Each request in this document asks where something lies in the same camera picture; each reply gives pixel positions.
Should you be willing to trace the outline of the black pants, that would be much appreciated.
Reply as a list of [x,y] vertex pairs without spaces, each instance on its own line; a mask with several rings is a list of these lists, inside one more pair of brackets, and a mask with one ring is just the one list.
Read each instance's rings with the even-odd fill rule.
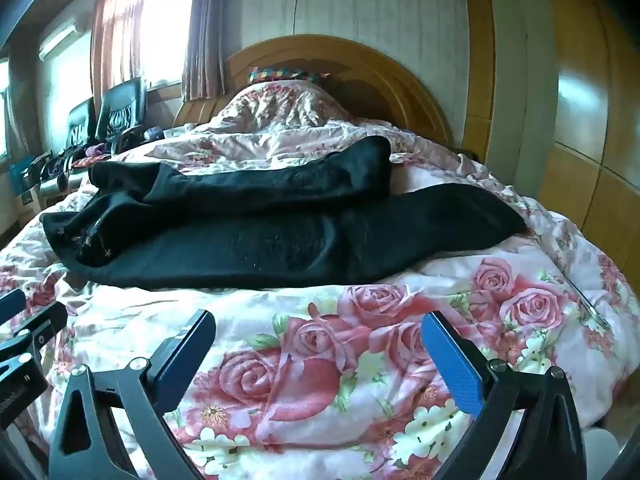
[[187,176],[163,162],[100,162],[89,203],[41,222],[68,270],[144,289],[368,284],[526,229],[482,188],[445,183],[395,195],[391,176],[382,136],[277,170]]

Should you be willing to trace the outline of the black chair far left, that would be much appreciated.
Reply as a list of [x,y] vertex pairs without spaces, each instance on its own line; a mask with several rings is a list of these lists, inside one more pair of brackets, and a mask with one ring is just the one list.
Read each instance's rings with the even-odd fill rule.
[[89,98],[75,106],[68,114],[65,151],[91,145],[95,140],[96,107],[93,98]]

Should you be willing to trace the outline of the black chair near bed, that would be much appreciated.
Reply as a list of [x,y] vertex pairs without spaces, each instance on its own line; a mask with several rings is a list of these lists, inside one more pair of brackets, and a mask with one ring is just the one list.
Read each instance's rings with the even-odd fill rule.
[[117,155],[144,142],[146,85],[141,77],[122,82],[107,90],[101,101],[96,124],[96,140],[107,153]]

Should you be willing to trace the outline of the colourful checkered pillow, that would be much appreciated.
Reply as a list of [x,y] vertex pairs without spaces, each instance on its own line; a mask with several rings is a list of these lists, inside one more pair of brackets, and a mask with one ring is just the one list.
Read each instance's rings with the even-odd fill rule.
[[311,82],[317,86],[323,86],[329,79],[329,73],[308,72],[298,68],[287,67],[254,67],[247,77],[248,84],[260,84],[261,82],[273,82],[282,80],[300,80]]

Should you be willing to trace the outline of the wooden wardrobe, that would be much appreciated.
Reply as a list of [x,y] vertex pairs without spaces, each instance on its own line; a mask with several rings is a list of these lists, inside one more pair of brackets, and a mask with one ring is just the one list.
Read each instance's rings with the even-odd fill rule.
[[608,0],[466,0],[462,145],[639,279],[639,41]]

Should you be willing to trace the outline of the wooden arched headboard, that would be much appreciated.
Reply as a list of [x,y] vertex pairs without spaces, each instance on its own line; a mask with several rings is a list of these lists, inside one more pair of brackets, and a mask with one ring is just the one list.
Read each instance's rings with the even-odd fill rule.
[[410,70],[364,44],[326,35],[273,38],[232,54],[224,62],[228,92],[217,99],[183,103],[172,124],[209,122],[246,87],[254,67],[324,73],[326,92],[352,116],[384,120],[439,144],[454,144],[437,100]]

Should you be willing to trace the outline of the white wall air conditioner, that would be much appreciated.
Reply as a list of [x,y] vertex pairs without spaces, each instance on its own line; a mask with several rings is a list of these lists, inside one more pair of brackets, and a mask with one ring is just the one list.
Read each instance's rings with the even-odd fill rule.
[[61,49],[66,48],[82,34],[76,21],[68,21],[58,26],[49,36],[40,41],[38,56],[45,61]]

